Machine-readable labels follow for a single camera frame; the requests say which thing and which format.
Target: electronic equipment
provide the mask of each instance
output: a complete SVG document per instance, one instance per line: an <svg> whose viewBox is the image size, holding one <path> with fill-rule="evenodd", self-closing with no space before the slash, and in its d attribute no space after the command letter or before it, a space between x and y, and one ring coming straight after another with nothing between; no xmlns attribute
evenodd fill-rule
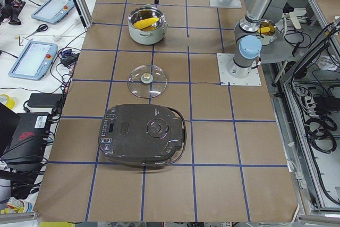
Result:
<svg viewBox="0 0 340 227"><path fill-rule="evenodd" d="M99 132L99 148L104 156L115 163L133 166L177 162L184 153L185 140L181 113L159 105L114 106L105 113ZM172 159L179 150L181 153Z"/></svg>
<svg viewBox="0 0 340 227"><path fill-rule="evenodd" d="M0 104L0 155L8 167L17 170L9 172L0 170L0 179L10 180L13 184L34 183L37 174L26 171L40 171L43 163L45 143L50 128L48 113L16 114ZM12 196L25 199L30 193L28 186L15 189L12 186Z"/></svg>
<svg viewBox="0 0 340 227"><path fill-rule="evenodd" d="M41 79L51 66L58 51L53 43L29 41L9 71L10 77Z"/></svg>
<svg viewBox="0 0 340 227"><path fill-rule="evenodd" d="M27 101L31 108L53 108L58 102L61 102L63 95L60 93L32 93Z"/></svg>
<svg viewBox="0 0 340 227"><path fill-rule="evenodd" d="M0 22L3 22L6 18L11 18L8 22L10 25L21 25L21 21L18 16L25 6L26 2L21 0L13 0L10 4L0 9Z"/></svg>
<svg viewBox="0 0 340 227"><path fill-rule="evenodd" d="M48 0L31 17L48 23L60 22L74 8L72 0Z"/></svg>

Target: black cable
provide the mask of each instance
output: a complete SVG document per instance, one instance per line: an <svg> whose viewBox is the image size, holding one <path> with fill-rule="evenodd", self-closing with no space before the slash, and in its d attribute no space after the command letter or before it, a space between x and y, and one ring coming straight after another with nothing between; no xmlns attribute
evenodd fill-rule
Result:
<svg viewBox="0 0 340 227"><path fill-rule="evenodd" d="M19 146L22 146L22 145L24 145L24 144L26 144L26 143L28 143L28 142L30 142L30 141L36 139L36 138L39 138L39 137L46 138L47 135L34 135L34 136L31 136L31 137L25 138L25 139L23 139L19 144L16 144L15 146L10 147L8 150L6 150L6 151L0 156L0 158L2 158L5 154L9 153L10 151L12 151L12 150L18 148Z"/></svg>
<svg viewBox="0 0 340 227"><path fill-rule="evenodd" d="M14 57L14 58L18 58L18 57L15 56L14 54L11 54L11 53L6 52L6 51L4 51L4 50L0 50L0 55L1 55L1 53L7 53L8 55L11 55L11 56Z"/></svg>
<svg viewBox="0 0 340 227"><path fill-rule="evenodd" d="M321 127L323 127L323 121L318 119L318 118L315 118L315 117L312 117L312 118L309 118L308 120L306 120L304 122L306 124L306 129L307 129L307 133L309 135L312 135L314 132L317 132ZM317 123L319 124L319 127L317 127L315 130L311 130L310 128L310 124L312 123Z"/></svg>
<svg viewBox="0 0 340 227"><path fill-rule="evenodd" d="M325 184L324 184L324 181L322 180L322 174L321 174L321 171L320 171L320 168L319 168L319 165L316 161L316 158L315 158L315 155L314 155L314 152L311 148L311 145L309 145L309 148L310 148L310 152L311 152L311 155L312 155L312 159L313 159L313 163L314 163L314 166L317 170L317 175L318 175L318 179L319 179L319 183L320 183L320 186L321 186L321 189L322 191L324 192L324 194L326 195L326 197L331 201L333 202L334 204L336 205L339 205L340 206L340 200L336 200L334 199L331 195L329 195L329 192L327 191L326 187L325 187Z"/></svg>
<svg viewBox="0 0 340 227"><path fill-rule="evenodd" d="M334 72L334 73L339 73L340 74L340 72L335 71L335 70L321 70L321 69L313 70L312 71L312 75L318 81L318 83L320 83L320 84L321 84L320 80L314 74L315 72L319 72L319 71L322 71L322 72Z"/></svg>
<svg viewBox="0 0 340 227"><path fill-rule="evenodd" d="M324 140L326 138L330 138L331 142L332 142L332 147L331 149L322 149L321 147L319 147L317 145L316 140ZM331 152L334 152L337 145L336 145L336 141L335 138L333 137L333 135L326 129L319 129L319 130L315 130L313 131L313 133L311 134L310 138L309 138L309 143L310 145L317 151L322 152L324 154L330 154Z"/></svg>
<svg viewBox="0 0 340 227"><path fill-rule="evenodd" d="M338 62L337 60L335 60L335 59L332 57L332 55L331 55L331 53L329 52L328 49L326 49L326 51L327 51L327 54L328 54L329 58L330 58L331 61L333 62L333 64L334 64L335 66L337 66L338 68L340 68L339 62Z"/></svg>
<svg viewBox="0 0 340 227"><path fill-rule="evenodd" d="M27 155L27 156L21 156L21 157L15 157L15 158L8 158L8 159L3 159L1 158L2 161L6 162L7 164L12 164L12 165L15 165L15 164L22 164L22 162L10 162L10 161L14 161L16 159L25 159L25 158L37 158L40 160L40 162L42 162L43 160L45 160L47 163L48 162L48 159L44 156L41 156L41 155Z"/></svg>
<svg viewBox="0 0 340 227"><path fill-rule="evenodd" d="M310 44L309 50L308 50L307 53L305 54L305 57L307 57L309 54L311 54L314 50L316 50L316 49L317 49L318 47L320 47L322 44L323 44L323 47L325 48L326 44L329 43L329 40L330 40L331 36L332 36L333 34L335 34L335 32L338 30L338 29L335 29L335 30L332 30L332 32L326 34L326 30L327 30L330 26L332 26L332 23L330 23L330 24L328 24L327 26L325 26L325 27L322 29L322 31L316 36L316 38L315 38L315 39L313 40L313 42ZM315 42L317 41L317 39L320 37L320 35L322 35L322 33L325 33L325 34L326 34L326 35L325 35L325 38L322 39L320 42L318 42L316 45L314 45ZM290 86L291 86L291 88L292 88L292 95L293 95L293 98L294 98L294 100L296 101L297 104L299 104L299 100L298 100L297 93L296 93L296 91L294 90L294 78L295 78L295 74L297 73L297 71L298 71L300 68L301 68L301 66L297 65L297 67L296 67L296 68L294 69L294 71L293 71L292 78L291 78L291 81L290 81ZM305 117L304 117L304 114L302 113L301 108L298 107L298 109L299 109L299 112L300 112L300 115L301 115L301 118L302 118L303 122L305 122ZM315 168L316 168L316 170L317 170L319 183L320 183L320 185L321 185L321 188L322 188L322 190L323 190L325 196L326 196L330 201L332 201L333 203L335 203L335 204L337 204L337 205L340 205L340 201L334 199L334 198L329 194L329 192L326 190L326 188L325 188L324 182L323 182L323 180L322 180L322 175L321 175L321 172L320 172L320 168L319 168L318 163L317 163L317 161L316 161L316 158L315 158L315 156L314 156L314 152L313 152L313 150L312 150L312 145L311 145L311 143L309 143L309 148L310 148L310 152L311 152L311 155L312 155L313 163L314 163Z"/></svg>
<svg viewBox="0 0 340 227"><path fill-rule="evenodd" d="M289 41L289 40L286 38L286 36L294 35L294 34L301 35L301 36L302 36L302 41L299 41L299 42L294 43L294 42ZM294 29L289 29L289 30L286 31L286 35L284 36L284 39L285 39L285 41L286 41L288 44L290 44L291 46L295 47L295 46L297 46L297 45L301 45L301 44L305 41L305 36L308 37L309 43L308 43L306 46L299 46L299 47L298 47L298 49L305 49L305 48L308 48L308 47L311 45L311 43L312 43L312 38L311 38L307 33L303 32L303 31L298 31L298 30L296 30L295 27L294 27Z"/></svg>
<svg viewBox="0 0 340 227"><path fill-rule="evenodd" d="M41 6L41 5L39 5L39 4L37 4L36 2L33 2L32 0L28 0L29 2L32 2L34 5L37 5L37 6Z"/></svg>
<svg viewBox="0 0 340 227"><path fill-rule="evenodd" d="M26 89L26 88L22 88L22 87L13 87L13 88L3 88L3 87L0 87L0 89L3 89L3 90L15 90L15 89L22 89L22 90L27 90L27 91L36 91L38 93L45 93L43 91L40 91L40 90L31 90L31 89ZM55 89L54 91L52 91L51 93L55 93L57 90L60 89L60 86Z"/></svg>

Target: pot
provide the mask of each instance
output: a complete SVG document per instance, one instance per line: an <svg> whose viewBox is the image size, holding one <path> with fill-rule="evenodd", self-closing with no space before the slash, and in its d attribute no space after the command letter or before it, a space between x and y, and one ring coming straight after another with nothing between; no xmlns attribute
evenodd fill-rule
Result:
<svg viewBox="0 0 340 227"><path fill-rule="evenodd" d="M270 43L274 42L277 39L277 28L272 21L263 20L261 21L261 27L269 27L270 31L267 33L259 33L257 32L257 36L260 39L262 45L269 45Z"/></svg>
<svg viewBox="0 0 340 227"><path fill-rule="evenodd" d="M133 26L137 21L152 17L159 20L151 27L139 30ZM163 12L153 5L145 5L133 10L127 19L131 38L142 45L153 45L161 41L168 27Z"/></svg>

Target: desk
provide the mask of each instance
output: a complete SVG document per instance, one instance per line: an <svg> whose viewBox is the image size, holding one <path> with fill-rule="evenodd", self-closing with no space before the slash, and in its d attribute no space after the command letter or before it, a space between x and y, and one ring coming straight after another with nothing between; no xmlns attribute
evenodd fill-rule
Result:
<svg viewBox="0 0 340 227"><path fill-rule="evenodd" d="M20 53L23 50L23 46L19 46L19 40L16 39L17 36L21 36L23 45L26 45L28 42L26 39L23 39L24 36L27 36L28 34L31 34L40 24L43 22L37 21L35 19L31 18L31 14L37 9L37 5L34 5L28 0L26 1L26 5L23 8L22 12L19 15L19 18L22 22L20 26L11 26L8 23L3 23L0 26L0 50L7 51L9 53L12 53L16 56L19 56ZM43 4L46 0L32 0L38 4ZM92 13L94 6L95 6L96 0L86 0L87 6L89 8L89 11ZM35 41L43 41L43 42L49 42L49 43L56 43L58 45L58 49L64 48L69 42L73 41L78 35L85 32L84 27L82 24L78 24L77 26L74 26L71 30L68 31L67 34L63 36L61 40L58 42L54 41L53 35L60 35L62 32L64 32L69 26L71 26L74 23L75 19L79 19L79 16L77 14L76 9L74 8L71 10L71 12L59 23L57 24L48 24L49 29L44 32L40 32L38 34L35 34L34 36L30 37L30 39ZM72 44L70 44L70 47L81 49L82 44L84 41L84 35L78 37L75 39ZM9 56L5 53L3 53L0 56L0 65L2 68L2 71L0 72L0 87L1 88L16 88L16 87L22 87L27 90L23 89L0 89L0 94L8 94L10 97L14 98L15 100L15 107L13 109L16 113L21 113L23 111L23 103L29 99L30 94L32 92L36 92L35 90L39 90L45 93L51 93L52 91L55 91L61 84L59 81L54 79L50 75L50 71L47 72L47 74L40 79L39 81L32 81L32 80L26 80L26 79L18 79L9 77L7 74L11 67L13 66L15 62L15 58L12 56ZM56 66L59 63L59 60L56 61L52 68L52 73L56 75L58 78L60 76L56 72ZM58 66L58 71L61 74L68 73L68 69L65 68L62 65ZM45 150L45 156L48 157L50 153L51 146L46 147ZM27 201L34 203L36 200L37 194L29 195L27 198Z"/></svg>
<svg viewBox="0 0 340 227"><path fill-rule="evenodd" d="M261 87L219 85L216 53L235 51L233 28L245 10L160 0L165 38L139 45L127 17L152 2L97 0L97 24L88 29L34 207L40 219L290 221L297 202L262 73ZM169 80L150 100L126 84L142 64L160 66ZM99 153L105 110L129 103L173 107L188 120L188 147L178 163L133 168Z"/></svg>

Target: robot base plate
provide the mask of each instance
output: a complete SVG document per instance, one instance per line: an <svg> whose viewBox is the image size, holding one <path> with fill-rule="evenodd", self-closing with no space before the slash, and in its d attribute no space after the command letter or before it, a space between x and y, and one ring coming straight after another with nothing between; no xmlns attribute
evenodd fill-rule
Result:
<svg viewBox="0 0 340 227"><path fill-rule="evenodd" d="M227 71L227 63L234 57L234 54L218 53L218 70L219 79L223 85L241 85L241 86L261 86L260 75L257 69L252 69L246 78L236 78Z"/></svg>
<svg viewBox="0 0 340 227"><path fill-rule="evenodd" d="M219 1L219 0L209 0L210 1L210 7L221 7L221 8L242 8L242 4L240 0L225 0L225 1Z"/></svg>

